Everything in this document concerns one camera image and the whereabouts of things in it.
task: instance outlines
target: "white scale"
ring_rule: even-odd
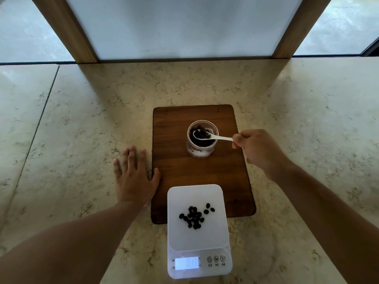
[[[215,212],[204,214],[210,203]],[[196,206],[204,222],[188,228],[179,215]],[[167,270],[174,279],[228,274],[233,267],[224,196],[215,184],[171,187],[167,193]]]

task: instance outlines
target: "hand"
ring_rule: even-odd
[[[291,163],[276,141],[264,129],[251,129],[235,134],[232,147],[243,148],[247,162],[261,168],[270,179],[274,170]]]
[[[154,176],[151,181],[146,174],[146,150],[142,149],[138,164],[136,166],[136,147],[125,149],[123,152],[122,168],[120,161],[115,158],[113,161],[114,176],[116,177],[116,197],[117,202],[132,201],[143,207],[154,196],[161,173],[159,169],[154,169]]]

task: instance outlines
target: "plastic spoon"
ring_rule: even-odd
[[[195,136],[195,132],[196,130],[193,132],[193,136],[195,138],[197,138],[198,140],[207,140],[207,139],[221,139],[221,140],[229,140],[229,141],[233,141],[233,139],[231,137],[224,137],[224,136],[219,136],[219,135],[214,135],[214,134],[211,134],[209,132],[207,132],[211,137],[210,138],[198,138]]]

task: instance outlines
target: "forearm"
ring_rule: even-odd
[[[379,281],[378,228],[294,164],[271,175],[348,283]]]
[[[33,236],[0,258],[0,282],[99,283],[140,210],[120,203]]]

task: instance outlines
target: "beige marble surface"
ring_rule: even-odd
[[[379,226],[378,58],[63,65],[0,236],[6,249],[115,202],[111,160],[148,149],[159,106],[231,104],[238,128],[265,128],[292,160]],[[177,283],[345,283],[283,192],[248,165],[257,203],[228,219],[233,270]],[[174,283],[167,226],[149,207],[103,283]]]
[[[57,69],[0,66],[0,232]]]

